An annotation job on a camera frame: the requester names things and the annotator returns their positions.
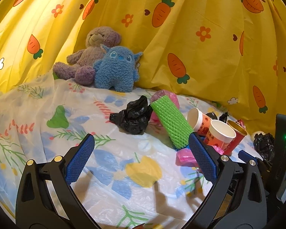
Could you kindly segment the red gold paper cup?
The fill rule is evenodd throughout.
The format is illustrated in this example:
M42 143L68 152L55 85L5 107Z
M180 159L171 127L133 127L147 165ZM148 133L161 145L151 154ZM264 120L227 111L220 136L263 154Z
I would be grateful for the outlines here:
M228 120L227 124L234 129L236 137L224 149L224 154L230 156L232 151L239 145L243 138L247 135L247 131L241 125L232 120Z

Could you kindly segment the red wrapper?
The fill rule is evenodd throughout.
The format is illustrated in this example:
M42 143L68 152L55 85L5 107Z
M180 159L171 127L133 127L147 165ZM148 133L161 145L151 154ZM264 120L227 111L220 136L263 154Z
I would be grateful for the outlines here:
M244 130L246 130L246 126L241 119L237 120L236 123L239 124Z

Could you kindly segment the yellow carrot print curtain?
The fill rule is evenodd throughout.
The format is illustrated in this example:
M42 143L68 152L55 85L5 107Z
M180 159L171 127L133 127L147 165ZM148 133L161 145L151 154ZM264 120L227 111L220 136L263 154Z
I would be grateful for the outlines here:
M217 102L249 131L286 115L283 0L0 0L0 91L48 72L109 26L142 52L142 88Z

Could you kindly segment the white round plush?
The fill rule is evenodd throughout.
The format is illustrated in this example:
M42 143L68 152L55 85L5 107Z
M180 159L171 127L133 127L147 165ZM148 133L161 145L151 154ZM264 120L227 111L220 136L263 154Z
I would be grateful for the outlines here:
M251 138L251 141L253 142L254 140L255 140L255 136L256 135L265 135L265 132L263 132L263 131L256 131L256 132L254 132L254 133L252 133L251 135L250 135L250 138Z

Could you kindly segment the small black bag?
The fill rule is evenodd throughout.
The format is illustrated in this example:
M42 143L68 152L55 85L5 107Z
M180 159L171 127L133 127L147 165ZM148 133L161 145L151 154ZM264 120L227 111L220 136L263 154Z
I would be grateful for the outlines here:
M209 112L206 115L210 117L211 119L219 120L224 123L227 123L227 120L228 120L228 112L223 113L219 117L217 117L215 112Z
M127 104L126 109L111 113L109 121L132 135L143 134L149 124L153 109L146 96Z

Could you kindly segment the white orange paper cup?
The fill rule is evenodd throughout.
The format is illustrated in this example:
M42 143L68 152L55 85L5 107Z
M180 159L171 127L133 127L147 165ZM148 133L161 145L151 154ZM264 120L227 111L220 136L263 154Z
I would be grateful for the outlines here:
M187 121L193 131L199 136L206 136L212 119L202 113L198 108L192 108L187 113Z
M225 150L236 137L236 132L228 124L220 120L212 120L204 143L209 146L217 146Z

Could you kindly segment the blue fuzzy monster plush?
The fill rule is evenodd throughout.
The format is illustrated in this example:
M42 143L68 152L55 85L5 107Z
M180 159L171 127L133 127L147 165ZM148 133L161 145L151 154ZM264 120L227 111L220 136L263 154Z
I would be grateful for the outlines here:
M114 89L116 92L129 93L134 83L139 80L136 64L142 52L134 54L123 46L107 47L101 45L105 53L103 58L94 63L94 86L100 89Z

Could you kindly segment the purple teddy bear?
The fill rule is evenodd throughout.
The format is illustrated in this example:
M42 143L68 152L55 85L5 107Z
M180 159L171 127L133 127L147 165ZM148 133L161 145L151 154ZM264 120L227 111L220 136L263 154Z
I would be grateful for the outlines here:
M104 56L101 45L115 47L121 42L121 35L109 26L91 30L86 37L86 48L67 56L67 63L56 62L53 73L63 80L75 79L80 85L91 85L94 81L94 63Z

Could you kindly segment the green foam net sleeve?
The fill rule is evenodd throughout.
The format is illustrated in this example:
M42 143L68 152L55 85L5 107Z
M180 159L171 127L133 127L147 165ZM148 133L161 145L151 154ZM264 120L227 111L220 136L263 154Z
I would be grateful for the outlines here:
M152 102L151 107L167 131L174 148L186 148L193 129L171 99L165 95Z

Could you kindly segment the large black trash bag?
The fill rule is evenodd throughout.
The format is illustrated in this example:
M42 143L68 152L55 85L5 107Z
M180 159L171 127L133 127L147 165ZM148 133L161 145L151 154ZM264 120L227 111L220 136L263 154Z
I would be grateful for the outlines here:
M263 160L273 163L275 157L275 138L272 134L256 135L253 141L254 149L260 154Z

